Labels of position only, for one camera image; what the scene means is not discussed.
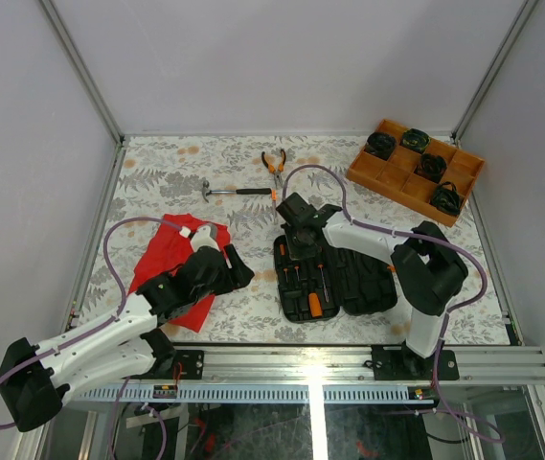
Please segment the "black orange screwdriver large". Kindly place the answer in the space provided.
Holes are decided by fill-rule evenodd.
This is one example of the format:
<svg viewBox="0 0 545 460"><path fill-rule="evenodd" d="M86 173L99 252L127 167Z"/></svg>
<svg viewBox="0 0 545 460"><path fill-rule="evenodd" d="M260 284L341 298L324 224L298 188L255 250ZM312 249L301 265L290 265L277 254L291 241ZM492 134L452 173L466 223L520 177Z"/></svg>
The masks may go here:
<svg viewBox="0 0 545 460"><path fill-rule="evenodd" d="M331 300L331 296L329 294L329 284L328 284L328 280L327 280L325 267L324 267L323 263L319 263L317 266L318 266L318 269L319 269L319 272L320 272L320 275L321 275L322 290L323 290L325 302L327 304L329 304L330 300Z"/></svg>

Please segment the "black plastic tool case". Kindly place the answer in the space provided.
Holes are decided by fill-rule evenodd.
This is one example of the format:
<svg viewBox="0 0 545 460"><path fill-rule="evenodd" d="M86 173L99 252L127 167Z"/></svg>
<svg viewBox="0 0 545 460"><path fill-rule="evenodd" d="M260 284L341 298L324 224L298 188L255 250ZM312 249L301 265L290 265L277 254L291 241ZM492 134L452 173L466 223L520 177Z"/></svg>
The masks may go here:
<svg viewBox="0 0 545 460"><path fill-rule="evenodd" d="M285 284L280 244L286 246L289 286ZM295 324L332 319L340 311L352 316L384 312L397 304L397 290L388 264L356 251L324 246L314 258L294 261L289 257L286 238L273 243L274 268L278 275L281 312ZM318 264L323 263L329 284L330 303L324 301L323 316L312 318L309 312L308 285L322 289ZM294 265L300 268L301 286L296 286Z"/></svg>

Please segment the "small hammer black grip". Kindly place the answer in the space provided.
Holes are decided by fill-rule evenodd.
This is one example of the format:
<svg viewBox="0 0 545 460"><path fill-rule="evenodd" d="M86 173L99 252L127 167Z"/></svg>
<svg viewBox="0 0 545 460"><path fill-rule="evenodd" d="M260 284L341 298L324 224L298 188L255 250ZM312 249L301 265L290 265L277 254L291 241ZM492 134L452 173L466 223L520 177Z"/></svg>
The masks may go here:
<svg viewBox="0 0 545 460"><path fill-rule="evenodd" d="M239 195L239 196L266 196L272 195L270 188L241 188L241 189L212 189L210 182L206 179L202 181L201 187L202 197L205 202L209 201L210 196L225 196L225 195Z"/></svg>

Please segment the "small orange precision screwdriver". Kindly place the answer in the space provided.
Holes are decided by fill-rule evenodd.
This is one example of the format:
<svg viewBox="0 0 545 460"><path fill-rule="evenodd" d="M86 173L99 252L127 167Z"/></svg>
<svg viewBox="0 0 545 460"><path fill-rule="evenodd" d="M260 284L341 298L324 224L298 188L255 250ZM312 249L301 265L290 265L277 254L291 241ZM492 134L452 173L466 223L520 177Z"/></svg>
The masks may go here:
<svg viewBox="0 0 545 460"><path fill-rule="evenodd" d="M272 201L272 217L273 217L273 223L276 225L278 224L278 214L277 214L277 204L278 204L278 197L277 197L277 191L275 189L270 189L270 196Z"/></svg>

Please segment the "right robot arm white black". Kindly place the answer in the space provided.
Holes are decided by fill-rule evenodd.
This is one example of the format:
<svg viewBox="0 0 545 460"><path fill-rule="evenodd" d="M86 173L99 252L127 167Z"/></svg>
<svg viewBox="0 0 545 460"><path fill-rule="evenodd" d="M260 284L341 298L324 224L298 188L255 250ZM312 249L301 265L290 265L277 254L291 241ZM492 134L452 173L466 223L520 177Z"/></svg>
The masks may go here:
<svg viewBox="0 0 545 460"><path fill-rule="evenodd" d="M412 307L403 369L418 379L433 371L446 307L467 277L466 264L440 228L424 221L404 235L370 221L351 220L336 205L315 209L297 193L283 200L276 211L284 220L288 252L295 260L310 258L327 245L369 256L395 269L402 294Z"/></svg>

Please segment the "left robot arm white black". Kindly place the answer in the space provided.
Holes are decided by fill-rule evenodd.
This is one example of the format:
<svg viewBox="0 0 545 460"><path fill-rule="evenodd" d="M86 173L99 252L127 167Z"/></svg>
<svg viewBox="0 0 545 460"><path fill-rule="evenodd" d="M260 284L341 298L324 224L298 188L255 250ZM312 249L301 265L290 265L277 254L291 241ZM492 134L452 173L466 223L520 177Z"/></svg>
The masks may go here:
<svg viewBox="0 0 545 460"><path fill-rule="evenodd" d="M37 344L14 341L0 365L0 395L12 426L20 432L43 426L77 395L113 380L168 376L175 355L161 326L211 295L247 287L253 277L233 245L202 246L175 271L142 283L121 312Z"/></svg>

